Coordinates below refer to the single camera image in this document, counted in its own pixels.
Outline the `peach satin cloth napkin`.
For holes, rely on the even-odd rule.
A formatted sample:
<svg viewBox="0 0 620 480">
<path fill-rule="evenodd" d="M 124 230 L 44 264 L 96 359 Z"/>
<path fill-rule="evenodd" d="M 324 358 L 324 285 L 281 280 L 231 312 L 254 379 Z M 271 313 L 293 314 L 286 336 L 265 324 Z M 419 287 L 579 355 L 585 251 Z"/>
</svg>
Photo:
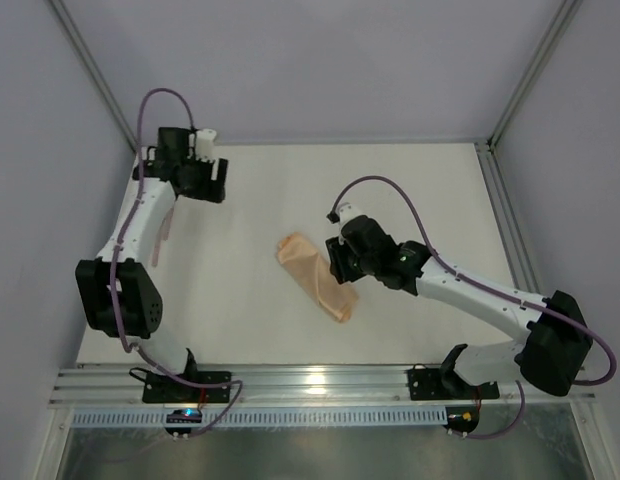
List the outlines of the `peach satin cloth napkin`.
<svg viewBox="0 0 620 480">
<path fill-rule="evenodd" d="M 276 258 L 304 292 L 334 321 L 350 320 L 359 300 L 355 289 L 339 284 L 329 263 L 306 236 L 294 232 L 277 244 Z"/>
</svg>

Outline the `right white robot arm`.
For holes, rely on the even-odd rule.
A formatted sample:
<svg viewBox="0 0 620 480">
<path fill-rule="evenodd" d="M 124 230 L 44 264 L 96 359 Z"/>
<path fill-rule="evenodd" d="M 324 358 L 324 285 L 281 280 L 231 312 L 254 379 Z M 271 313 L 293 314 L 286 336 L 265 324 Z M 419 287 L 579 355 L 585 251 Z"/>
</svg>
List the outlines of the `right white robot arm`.
<svg viewBox="0 0 620 480">
<path fill-rule="evenodd" d="M 543 297 L 467 280 L 463 271 L 444 268 L 426 245 L 395 242 L 376 220 L 351 207 L 328 219 L 339 228 L 326 242 L 330 272 L 338 283 L 370 276 L 390 290 L 454 307 L 508 336 L 502 343 L 452 348 L 439 366 L 450 396 L 459 398 L 488 383 L 525 380 L 564 397 L 575 385 L 592 340 L 571 295 L 557 291 Z"/>
</svg>

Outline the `right aluminium frame post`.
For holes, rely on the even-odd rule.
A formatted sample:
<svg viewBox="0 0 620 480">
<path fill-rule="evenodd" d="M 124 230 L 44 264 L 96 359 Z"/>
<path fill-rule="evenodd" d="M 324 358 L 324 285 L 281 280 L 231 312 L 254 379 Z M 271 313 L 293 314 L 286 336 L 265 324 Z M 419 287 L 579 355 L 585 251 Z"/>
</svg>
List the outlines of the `right aluminium frame post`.
<svg viewBox="0 0 620 480">
<path fill-rule="evenodd" d="M 512 121 L 544 72 L 545 67 L 552 59 L 561 39 L 567 32 L 582 4 L 582 0 L 563 0 L 560 2 L 557 11 L 553 14 L 549 25 L 535 47 L 532 57 L 526 64 L 523 74 L 506 103 L 492 134 L 487 140 L 487 145 L 491 150 L 494 150 L 503 139 Z"/>
</svg>

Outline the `left controller board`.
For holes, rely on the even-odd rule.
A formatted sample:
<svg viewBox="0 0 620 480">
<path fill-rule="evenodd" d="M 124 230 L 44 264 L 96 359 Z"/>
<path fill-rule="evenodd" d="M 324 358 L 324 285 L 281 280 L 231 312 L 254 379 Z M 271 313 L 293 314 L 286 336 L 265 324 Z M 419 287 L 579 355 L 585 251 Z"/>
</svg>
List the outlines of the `left controller board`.
<svg viewBox="0 0 620 480">
<path fill-rule="evenodd" d="M 164 429 L 173 439 L 188 439 L 202 426 L 202 413 L 195 408 L 182 408 L 166 415 Z"/>
</svg>

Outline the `aluminium frame post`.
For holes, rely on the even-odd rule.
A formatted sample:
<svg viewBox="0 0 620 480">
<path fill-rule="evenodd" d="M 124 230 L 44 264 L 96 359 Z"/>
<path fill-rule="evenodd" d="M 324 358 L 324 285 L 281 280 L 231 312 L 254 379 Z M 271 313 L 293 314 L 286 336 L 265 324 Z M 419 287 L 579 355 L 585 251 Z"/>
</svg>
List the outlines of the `aluminium frame post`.
<svg viewBox="0 0 620 480">
<path fill-rule="evenodd" d="M 560 2 L 557 11 L 553 14 L 549 25 L 535 47 L 532 57 L 526 64 L 523 74 L 506 103 L 492 134 L 487 140 L 487 145 L 491 150 L 494 150 L 503 139 L 512 121 L 544 72 L 545 67 L 552 59 L 561 39 L 567 32 L 582 4 L 582 0 L 563 0 Z"/>
<path fill-rule="evenodd" d="M 136 145 L 135 133 L 66 3 L 62 0 L 45 0 L 44 3 L 66 37 L 79 64 L 86 73 L 89 82 L 95 89 L 118 132 L 122 135 L 128 147 L 134 150 Z"/>
</svg>

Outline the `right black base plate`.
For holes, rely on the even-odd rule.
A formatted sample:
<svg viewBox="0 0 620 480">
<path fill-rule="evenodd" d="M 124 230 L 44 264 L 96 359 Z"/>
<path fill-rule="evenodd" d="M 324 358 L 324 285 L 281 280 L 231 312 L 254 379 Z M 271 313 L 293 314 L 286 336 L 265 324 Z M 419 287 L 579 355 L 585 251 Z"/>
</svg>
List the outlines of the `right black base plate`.
<svg viewBox="0 0 620 480">
<path fill-rule="evenodd" d="M 471 386 L 455 373 L 443 374 L 439 367 L 414 365 L 405 371 L 412 401 L 496 400 L 500 398 L 496 382 Z"/>
</svg>

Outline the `pink handled table knife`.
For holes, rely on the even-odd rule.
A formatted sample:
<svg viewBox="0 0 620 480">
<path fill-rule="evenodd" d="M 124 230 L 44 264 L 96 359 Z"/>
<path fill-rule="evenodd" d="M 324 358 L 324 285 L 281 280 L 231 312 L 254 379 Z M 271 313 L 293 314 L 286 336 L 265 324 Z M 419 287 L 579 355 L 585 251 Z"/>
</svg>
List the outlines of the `pink handled table knife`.
<svg viewBox="0 0 620 480">
<path fill-rule="evenodd" d="M 152 251 L 152 255 L 150 259 L 150 264 L 153 268 L 155 268 L 159 262 L 160 250 L 161 250 L 161 245 L 162 245 L 163 237 L 164 237 L 164 228 L 165 228 L 165 222 L 162 222 L 161 225 L 159 226 L 159 229 L 158 229 L 158 232 L 155 238 L 155 243 L 154 243 L 154 247 L 153 247 L 153 251 Z"/>
</svg>

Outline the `right side aluminium rail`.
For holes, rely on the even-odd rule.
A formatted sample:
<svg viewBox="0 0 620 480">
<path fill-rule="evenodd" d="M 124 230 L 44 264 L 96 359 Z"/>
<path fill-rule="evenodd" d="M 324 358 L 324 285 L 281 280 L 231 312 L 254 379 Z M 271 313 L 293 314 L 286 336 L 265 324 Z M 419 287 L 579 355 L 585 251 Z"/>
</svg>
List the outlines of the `right side aluminium rail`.
<svg viewBox="0 0 620 480">
<path fill-rule="evenodd" d="M 474 148 L 514 285 L 529 292 L 552 294 L 553 289 L 543 285 L 534 265 L 523 223 L 519 219 L 514 197 L 506 185 L 494 149 L 486 140 L 476 142 Z"/>
</svg>

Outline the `front aluminium rail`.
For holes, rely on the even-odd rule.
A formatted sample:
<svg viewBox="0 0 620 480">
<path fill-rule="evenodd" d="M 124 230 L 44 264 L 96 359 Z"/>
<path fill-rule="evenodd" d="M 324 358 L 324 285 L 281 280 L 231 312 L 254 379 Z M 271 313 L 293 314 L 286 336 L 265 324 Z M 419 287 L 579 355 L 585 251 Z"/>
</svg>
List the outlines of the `front aluminium rail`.
<svg viewBox="0 0 620 480">
<path fill-rule="evenodd" d="M 143 383 L 129 375 L 140 364 L 80 364 L 61 370 L 49 405 L 119 407 L 142 404 Z M 462 397 L 444 397 L 421 378 L 434 369 L 405 364 L 241 365 L 201 364 L 203 371 L 228 371 L 243 388 L 241 406 L 482 405 L 516 406 L 520 394 L 513 382 L 498 382 L 498 394 L 472 388 Z"/>
</svg>

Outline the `controller board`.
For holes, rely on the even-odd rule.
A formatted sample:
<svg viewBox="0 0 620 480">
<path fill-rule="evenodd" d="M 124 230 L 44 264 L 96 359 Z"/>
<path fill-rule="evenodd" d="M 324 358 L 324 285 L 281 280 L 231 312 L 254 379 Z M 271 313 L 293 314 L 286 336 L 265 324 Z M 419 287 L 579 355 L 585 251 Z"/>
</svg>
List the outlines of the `controller board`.
<svg viewBox="0 0 620 480">
<path fill-rule="evenodd" d="M 164 429 L 173 439 L 188 439 L 202 426 L 202 413 L 195 408 L 182 408 L 166 415 Z"/>
<path fill-rule="evenodd" d="M 476 403 L 445 407 L 444 428 L 450 434 L 468 436 L 480 421 L 480 407 Z"/>
</svg>

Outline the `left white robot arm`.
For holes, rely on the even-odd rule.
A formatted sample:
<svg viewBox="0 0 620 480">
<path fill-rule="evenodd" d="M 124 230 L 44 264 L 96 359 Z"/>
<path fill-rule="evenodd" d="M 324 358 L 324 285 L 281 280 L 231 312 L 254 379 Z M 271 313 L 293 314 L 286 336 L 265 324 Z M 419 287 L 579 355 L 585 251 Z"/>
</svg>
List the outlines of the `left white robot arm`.
<svg viewBox="0 0 620 480">
<path fill-rule="evenodd" d="M 94 259 L 75 269 L 89 327 L 147 363 L 145 403 L 193 403 L 204 392 L 228 391 L 228 376 L 201 372 L 191 350 L 162 327 L 164 302 L 149 273 L 178 199 L 225 199 L 229 163 L 215 155 L 216 137 L 212 129 L 159 128 L 156 143 L 136 155 L 113 233 Z"/>
</svg>

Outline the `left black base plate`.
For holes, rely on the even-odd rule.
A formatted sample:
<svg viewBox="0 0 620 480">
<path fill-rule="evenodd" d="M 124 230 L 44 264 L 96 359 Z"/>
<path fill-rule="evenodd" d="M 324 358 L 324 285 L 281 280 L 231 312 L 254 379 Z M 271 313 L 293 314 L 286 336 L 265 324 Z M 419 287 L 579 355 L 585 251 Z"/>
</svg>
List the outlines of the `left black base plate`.
<svg viewBox="0 0 620 480">
<path fill-rule="evenodd" d="M 232 374 L 229 371 L 198 371 L 191 382 L 207 385 L 206 388 L 201 389 L 150 372 L 144 379 L 142 402 L 146 404 L 227 404 L 230 400 L 230 388 L 227 386 L 211 388 L 210 385 L 231 380 Z"/>
</svg>

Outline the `right controller board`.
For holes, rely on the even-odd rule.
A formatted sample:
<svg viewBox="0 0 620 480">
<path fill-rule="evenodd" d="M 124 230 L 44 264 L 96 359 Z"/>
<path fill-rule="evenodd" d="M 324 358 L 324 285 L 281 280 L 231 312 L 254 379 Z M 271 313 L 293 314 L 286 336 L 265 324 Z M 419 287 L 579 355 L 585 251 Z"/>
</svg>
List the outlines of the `right controller board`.
<svg viewBox="0 0 620 480">
<path fill-rule="evenodd" d="M 450 434 L 468 436 L 480 421 L 480 407 L 476 403 L 445 407 L 444 428 Z"/>
</svg>

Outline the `aluminium rail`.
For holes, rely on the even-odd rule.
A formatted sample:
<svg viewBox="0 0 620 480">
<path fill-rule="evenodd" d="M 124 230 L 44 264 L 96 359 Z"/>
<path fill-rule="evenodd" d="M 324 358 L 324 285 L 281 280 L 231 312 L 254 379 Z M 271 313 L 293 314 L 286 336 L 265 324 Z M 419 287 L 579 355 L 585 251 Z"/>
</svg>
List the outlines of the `aluminium rail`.
<svg viewBox="0 0 620 480">
<path fill-rule="evenodd" d="M 519 219 L 514 197 L 506 185 L 494 149 L 486 140 L 476 142 L 474 148 L 514 285 L 529 292 L 552 294 L 553 289 L 543 285 L 534 265 L 523 223 Z"/>
<path fill-rule="evenodd" d="M 142 404 L 143 383 L 129 375 L 140 364 L 80 364 L 61 370 L 49 405 L 119 407 Z M 498 394 L 472 388 L 462 397 L 444 397 L 421 378 L 434 369 L 405 364 L 241 365 L 201 364 L 203 371 L 228 371 L 243 388 L 241 406 L 482 405 L 516 406 L 520 394 L 513 382 L 498 382 Z"/>
</svg>

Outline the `left aluminium frame post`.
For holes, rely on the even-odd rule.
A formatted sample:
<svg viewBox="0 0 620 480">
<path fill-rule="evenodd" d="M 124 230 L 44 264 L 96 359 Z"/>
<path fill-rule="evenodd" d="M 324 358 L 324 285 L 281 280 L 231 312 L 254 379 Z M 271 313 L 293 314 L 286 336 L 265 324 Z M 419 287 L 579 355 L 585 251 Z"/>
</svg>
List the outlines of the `left aluminium frame post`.
<svg viewBox="0 0 620 480">
<path fill-rule="evenodd" d="M 128 147 L 134 150 L 136 145 L 135 133 L 66 3 L 62 0 L 45 0 L 44 3 L 66 37 L 79 64 L 86 73 L 89 82 L 95 89 L 118 132 L 122 135 Z"/>
</svg>

